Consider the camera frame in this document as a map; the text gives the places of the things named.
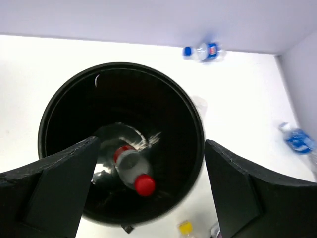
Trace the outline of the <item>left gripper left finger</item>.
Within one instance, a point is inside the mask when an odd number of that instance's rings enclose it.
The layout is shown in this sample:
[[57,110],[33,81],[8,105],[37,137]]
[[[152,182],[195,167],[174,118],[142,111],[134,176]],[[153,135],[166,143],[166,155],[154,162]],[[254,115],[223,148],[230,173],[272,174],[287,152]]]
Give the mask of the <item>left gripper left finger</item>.
[[74,238],[97,162],[89,137],[0,175],[2,238]]

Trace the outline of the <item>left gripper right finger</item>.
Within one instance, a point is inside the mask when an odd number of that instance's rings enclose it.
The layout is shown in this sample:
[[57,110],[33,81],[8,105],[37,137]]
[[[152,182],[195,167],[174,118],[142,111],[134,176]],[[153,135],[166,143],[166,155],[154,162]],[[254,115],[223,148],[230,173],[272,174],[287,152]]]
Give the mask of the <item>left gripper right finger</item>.
[[205,142],[205,161],[224,238],[314,238],[317,185]]

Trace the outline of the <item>clear bottle dark blue label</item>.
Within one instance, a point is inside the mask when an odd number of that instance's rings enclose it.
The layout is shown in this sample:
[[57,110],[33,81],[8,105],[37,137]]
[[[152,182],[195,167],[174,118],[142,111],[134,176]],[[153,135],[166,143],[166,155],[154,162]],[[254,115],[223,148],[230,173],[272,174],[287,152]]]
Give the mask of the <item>clear bottle dark blue label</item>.
[[210,238],[222,238],[219,223],[215,223],[210,230]]

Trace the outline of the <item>yellow cap orange label bottle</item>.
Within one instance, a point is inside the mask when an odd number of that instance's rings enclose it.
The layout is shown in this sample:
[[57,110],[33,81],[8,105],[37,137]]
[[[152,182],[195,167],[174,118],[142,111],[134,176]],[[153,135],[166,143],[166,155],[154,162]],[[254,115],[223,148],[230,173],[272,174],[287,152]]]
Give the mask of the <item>yellow cap orange label bottle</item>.
[[183,221],[178,225],[178,231],[181,238],[195,238],[194,228],[191,221]]

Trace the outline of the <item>red cap red label bottle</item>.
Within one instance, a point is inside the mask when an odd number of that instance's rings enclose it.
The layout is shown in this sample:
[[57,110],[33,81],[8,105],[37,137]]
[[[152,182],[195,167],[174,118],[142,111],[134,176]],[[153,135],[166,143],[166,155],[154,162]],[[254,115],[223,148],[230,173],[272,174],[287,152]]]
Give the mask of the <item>red cap red label bottle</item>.
[[122,183],[139,196],[151,196],[156,189],[149,159],[151,142],[139,130],[123,123],[102,126],[94,136],[101,144],[92,184],[114,190]]

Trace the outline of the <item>clear bottle white green label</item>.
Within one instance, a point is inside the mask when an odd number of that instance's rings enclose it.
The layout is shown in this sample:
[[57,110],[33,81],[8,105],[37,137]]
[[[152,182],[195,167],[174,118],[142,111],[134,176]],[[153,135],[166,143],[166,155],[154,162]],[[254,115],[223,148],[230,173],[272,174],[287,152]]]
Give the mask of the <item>clear bottle white green label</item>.
[[205,116],[206,116],[206,112],[207,112],[207,108],[208,108],[208,104],[206,102],[205,99],[199,97],[199,96],[193,96],[191,97],[199,115],[200,115],[200,119],[202,124],[204,124],[204,120],[205,120]]

